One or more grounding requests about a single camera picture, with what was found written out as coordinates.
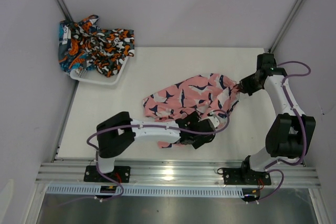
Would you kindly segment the pink shark print shorts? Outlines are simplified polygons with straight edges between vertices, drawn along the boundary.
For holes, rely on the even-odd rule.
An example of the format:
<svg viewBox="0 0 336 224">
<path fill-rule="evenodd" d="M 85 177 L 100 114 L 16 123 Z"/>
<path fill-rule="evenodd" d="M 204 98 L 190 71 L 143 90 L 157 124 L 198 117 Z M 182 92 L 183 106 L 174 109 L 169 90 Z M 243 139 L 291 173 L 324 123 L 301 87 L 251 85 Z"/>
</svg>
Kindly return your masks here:
<svg viewBox="0 0 336 224">
<path fill-rule="evenodd" d="M 239 102 L 235 81 L 220 73 L 199 74 L 173 84 L 142 100 L 143 115 L 156 122 L 181 121 L 216 116 L 219 128 Z"/>
</svg>

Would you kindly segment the orange camouflage shorts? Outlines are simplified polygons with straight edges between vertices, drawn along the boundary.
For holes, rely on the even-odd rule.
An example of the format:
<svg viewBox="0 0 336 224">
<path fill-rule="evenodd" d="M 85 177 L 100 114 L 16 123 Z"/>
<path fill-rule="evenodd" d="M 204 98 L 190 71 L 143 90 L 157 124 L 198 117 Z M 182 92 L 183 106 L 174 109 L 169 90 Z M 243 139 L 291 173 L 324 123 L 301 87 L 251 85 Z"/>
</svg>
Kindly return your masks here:
<svg viewBox="0 0 336 224">
<path fill-rule="evenodd" d="M 132 29 L 102 29 L 98 20 L 99 16 L 91 15 L 69 25 L 69 69 L 95 70 L 109 78 L 120 72 L 127 57 L 135 55 L 135 35 Z"/>
</svg>

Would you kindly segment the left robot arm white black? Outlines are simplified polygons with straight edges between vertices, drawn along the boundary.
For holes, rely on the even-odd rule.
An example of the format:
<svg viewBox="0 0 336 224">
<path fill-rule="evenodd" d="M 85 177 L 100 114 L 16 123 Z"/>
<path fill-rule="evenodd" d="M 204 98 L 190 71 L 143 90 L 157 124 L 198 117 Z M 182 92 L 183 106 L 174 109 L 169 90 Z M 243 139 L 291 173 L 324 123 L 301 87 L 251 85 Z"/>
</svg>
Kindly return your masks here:
<svg viewBox="0 0 336 224">
<path fill-rule="evenodd" d="M 197 112 L 169 122 L 139 121 L 130 118 L 129 112 L 120 112 L 96 126 L 98 167 L 95 175 L 102 182 L 110 181 L 114 176 L 115 158 L 133 142 L 151 141 L 163 148 L 173 144 L 191 145 L 198 149 L 214 139 L 219 125 L 217 117 L 201 119 Z"/>
</svg>

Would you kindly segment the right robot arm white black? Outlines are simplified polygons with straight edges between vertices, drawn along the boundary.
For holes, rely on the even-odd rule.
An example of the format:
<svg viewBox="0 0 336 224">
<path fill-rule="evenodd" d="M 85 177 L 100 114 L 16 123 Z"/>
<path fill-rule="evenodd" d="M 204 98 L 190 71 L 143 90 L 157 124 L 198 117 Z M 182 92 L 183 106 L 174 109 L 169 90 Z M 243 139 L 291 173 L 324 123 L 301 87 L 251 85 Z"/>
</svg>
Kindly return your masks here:
<svg viewBox="0 0 336 224">
<path fill-rule="evenodd" d="M 297 166 L 302 163 L 309 149 L 316 127 L 316 120 L 307 116 L 294 98 L 289 79 L 282 64 L 277 64 L 274 54 L 257 56 L 256 72 L 241 79 L 238 91 L 249 96 L 265 90 L 269 95 L 276 118 L 265 139 L 265 147 L 249 155 L 241 164 L 240 179 L 251 184 L 259 174 L 283 163 Z"/>
</svg>

